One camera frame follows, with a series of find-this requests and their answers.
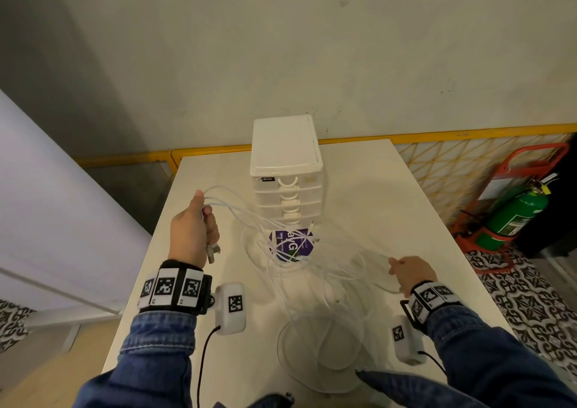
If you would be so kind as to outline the person's right hand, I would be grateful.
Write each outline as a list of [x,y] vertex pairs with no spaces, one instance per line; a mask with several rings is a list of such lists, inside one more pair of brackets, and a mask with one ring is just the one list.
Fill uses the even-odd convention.
[[400,292],[409,298],[412,289],[423,282],[437,282],[438,278],[428,262],[418,256],[403,257],[406,261],[406,272],[403,282],[399,282]]

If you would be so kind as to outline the person's left hand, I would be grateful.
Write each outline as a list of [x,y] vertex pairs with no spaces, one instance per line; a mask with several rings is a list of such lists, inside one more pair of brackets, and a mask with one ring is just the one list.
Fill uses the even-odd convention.
[[191,215],[188,206],[171,221],[167,259],[203,269],[208,262],[207,246],[219,238],[212,207],[205,204],[203,215]]

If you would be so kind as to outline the person's right forearm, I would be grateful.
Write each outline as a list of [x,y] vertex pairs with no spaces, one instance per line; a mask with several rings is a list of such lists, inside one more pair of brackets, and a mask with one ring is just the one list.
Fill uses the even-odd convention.
[[509,332],[459,303],[422,314],[447,383],[358,370],[362,382],[405,408],[577,408],[577,395]]

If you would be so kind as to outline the person's left forearm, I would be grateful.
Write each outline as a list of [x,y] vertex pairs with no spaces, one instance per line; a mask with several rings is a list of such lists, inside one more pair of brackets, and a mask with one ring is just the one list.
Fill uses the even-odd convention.
[[116,367],[84,383],[73,408],[193,408],[196,325],[197,317],[187,313],[136,315]]

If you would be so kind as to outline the right marker wristband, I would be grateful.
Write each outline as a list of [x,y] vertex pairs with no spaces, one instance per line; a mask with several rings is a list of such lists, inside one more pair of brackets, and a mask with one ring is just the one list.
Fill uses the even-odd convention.
[[409,299],[401,300],[400,305],[411,326],[427,335],[427,321],[432,313],[451,305],[463,306],[464,303],[446,285],[423,281],[411,289]]

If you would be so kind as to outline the marker wristband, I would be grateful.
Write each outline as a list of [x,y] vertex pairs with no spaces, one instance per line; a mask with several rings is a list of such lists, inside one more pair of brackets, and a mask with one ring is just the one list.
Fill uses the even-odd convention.
[[147,276],[141,288],[139,313],[155,310],[205,315],[213,304],[212,276],[201,268],[166,260]]
[[446,285],[423,281],[411,289],[409,299],[401,300],[400,305],[411,326],[427,335],[427,321],[432,313],[451,305],[463,306],[464,303]]

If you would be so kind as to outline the left marker wristband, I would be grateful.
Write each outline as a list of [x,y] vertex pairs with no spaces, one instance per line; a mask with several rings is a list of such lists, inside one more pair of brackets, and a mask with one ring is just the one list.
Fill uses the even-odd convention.
[[166,260],[147,276],[141,288],[139,313],[155,310],[205,315],[213,304],[212,276],[201,268]]

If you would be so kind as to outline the white plastic drawer cabinet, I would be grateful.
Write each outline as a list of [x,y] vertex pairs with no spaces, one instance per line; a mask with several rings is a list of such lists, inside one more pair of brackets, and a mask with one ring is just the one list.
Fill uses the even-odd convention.
[[290,230],[321,217],[324,164],[311,115],[255,120],[249,171],[262,217]]

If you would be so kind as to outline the purple and white packet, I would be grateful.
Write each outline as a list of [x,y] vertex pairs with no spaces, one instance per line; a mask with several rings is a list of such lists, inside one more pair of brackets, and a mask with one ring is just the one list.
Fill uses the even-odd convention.
[[316,241],[308,229],[273,231],[269,240],[270,252],[281,263],[296,263],[309,257]]

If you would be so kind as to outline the green fire extinguisher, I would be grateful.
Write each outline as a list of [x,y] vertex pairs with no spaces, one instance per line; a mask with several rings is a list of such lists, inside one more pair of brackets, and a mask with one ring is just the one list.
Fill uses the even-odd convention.
[[480,231],[473,239],[474,245],[483,251],[498,251],[515,239],[548,206],[549,184],[558,179],[559,174],[552,172],[542,179],[530,179],[507,190],[482,221]]

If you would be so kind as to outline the white panel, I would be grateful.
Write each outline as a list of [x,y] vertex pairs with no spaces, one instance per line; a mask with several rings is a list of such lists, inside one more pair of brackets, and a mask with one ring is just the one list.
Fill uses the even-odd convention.
[[151,235],[0,90],[0,300],[119,317]]

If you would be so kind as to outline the orange metal extinguisher stand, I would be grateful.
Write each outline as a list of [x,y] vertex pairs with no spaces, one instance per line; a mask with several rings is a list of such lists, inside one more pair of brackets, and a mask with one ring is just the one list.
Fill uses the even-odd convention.
[[473,243],[496,202],[511,187],[554,172],[570,149],[569,142],[550,142],[514,150],[492,170],[472,201],[460,210],[450,231],[462,253],[470,257],[497,256],[496,263],[473,266],[477,274],[511,273],[515,267],[509,248],[519,235],[498,251],[483,251]]

